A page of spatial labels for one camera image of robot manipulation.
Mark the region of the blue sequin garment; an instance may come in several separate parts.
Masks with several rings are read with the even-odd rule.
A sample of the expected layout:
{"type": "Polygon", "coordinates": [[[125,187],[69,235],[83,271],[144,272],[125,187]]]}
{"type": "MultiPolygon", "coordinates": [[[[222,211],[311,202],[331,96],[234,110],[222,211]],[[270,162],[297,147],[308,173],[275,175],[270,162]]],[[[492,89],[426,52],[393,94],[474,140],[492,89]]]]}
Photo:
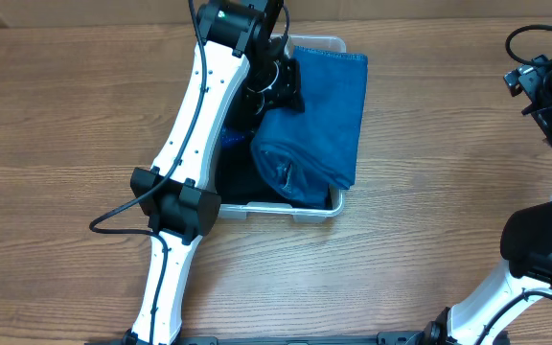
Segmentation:
{"type": "Polygon", "coordinates": [[[230,150],[252,139],[254,135],[253,130],[236,130],[226,126],[220,132],[221,147],[224,150],[230,150]]]}

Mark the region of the blue denim jeans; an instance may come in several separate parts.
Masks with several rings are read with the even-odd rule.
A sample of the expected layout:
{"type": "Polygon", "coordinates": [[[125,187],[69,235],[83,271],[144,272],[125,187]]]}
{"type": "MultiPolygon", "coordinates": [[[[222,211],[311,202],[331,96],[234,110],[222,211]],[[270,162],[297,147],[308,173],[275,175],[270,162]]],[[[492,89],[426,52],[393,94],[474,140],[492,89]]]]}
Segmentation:
{"type": "Polygon", "coordinates": [[[297,47],[305,111],[269,110],[250,144],[263,181],[283,198],[323,209],[331,187],[356,183],[368,57],[297,47]]]}

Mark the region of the black garment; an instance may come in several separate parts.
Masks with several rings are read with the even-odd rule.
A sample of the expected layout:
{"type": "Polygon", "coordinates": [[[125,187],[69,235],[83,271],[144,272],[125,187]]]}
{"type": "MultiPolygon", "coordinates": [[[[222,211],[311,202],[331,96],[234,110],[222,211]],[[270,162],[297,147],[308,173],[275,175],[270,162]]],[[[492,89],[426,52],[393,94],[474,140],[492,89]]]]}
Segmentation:
{"type": "Polygon", "coordinates": [[[275,203],[282,199],[259,175],[248,144],[222,148],[216,189],[223,204],[275,203]]]}

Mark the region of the clear plastic storage bin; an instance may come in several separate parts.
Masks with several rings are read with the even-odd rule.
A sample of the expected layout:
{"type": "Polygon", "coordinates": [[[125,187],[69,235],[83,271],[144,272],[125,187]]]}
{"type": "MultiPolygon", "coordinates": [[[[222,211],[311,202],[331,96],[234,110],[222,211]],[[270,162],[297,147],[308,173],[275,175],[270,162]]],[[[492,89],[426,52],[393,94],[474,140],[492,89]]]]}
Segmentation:
{"type": "MultiPolygon", "coordinates": [[[[343,39],[330,35],[289,34],[285,55],[290,57],[296,48],[323,50],[346,53],[347,46],[343,39]]],[[[292,216],[298,223],[321,223],[338,216],[344,209],[345,191],[336,187],[330,188],[328,209],[309,209],[293,207],[288,203],[249,202],[247,204],[221,204],[220,219],[246,220],[251,214],[292,216]]]]}

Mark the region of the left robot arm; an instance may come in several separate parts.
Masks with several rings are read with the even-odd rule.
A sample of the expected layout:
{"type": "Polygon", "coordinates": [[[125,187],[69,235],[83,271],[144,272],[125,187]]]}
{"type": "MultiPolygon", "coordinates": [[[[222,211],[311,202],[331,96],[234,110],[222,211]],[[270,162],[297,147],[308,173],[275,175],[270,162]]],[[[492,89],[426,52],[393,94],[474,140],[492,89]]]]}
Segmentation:
{"type": "Polygon", "coordinates": [[[165,146],[130,187],[148,217],[151,254],[142,307],[125,344],[174,344],[191,261],[221,203],[213,178],[225,124],[259,125],[268,110],[304,111],[288,35],[273,36],[281,1],[209,1],[192,8],[193,71],[165,146]]]}

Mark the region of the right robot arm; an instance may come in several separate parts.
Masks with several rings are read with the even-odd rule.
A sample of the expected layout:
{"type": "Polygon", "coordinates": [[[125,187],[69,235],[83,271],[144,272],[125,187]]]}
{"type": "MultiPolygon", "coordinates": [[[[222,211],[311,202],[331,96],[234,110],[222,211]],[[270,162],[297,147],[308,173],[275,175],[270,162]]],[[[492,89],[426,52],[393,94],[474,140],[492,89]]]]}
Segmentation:
{"type": "MultiPolygon", "coordinates": [[[[527,31],[552,32],[534,24],[511,32],[510,45],[527,31]]],[[[510,55],[518,68],[505,75],[512,96],[525,94],[531,116],[552,148],[552,59],[531,60],[510,55]]],[[[464,301],[444,309],[425,329],[407,338],[409,344],[507,344],[505,330],[542,298],[552,301],[552,196],[546,203],[513,213],[500,240],[501,260],[492,273],[464,301]]]]}

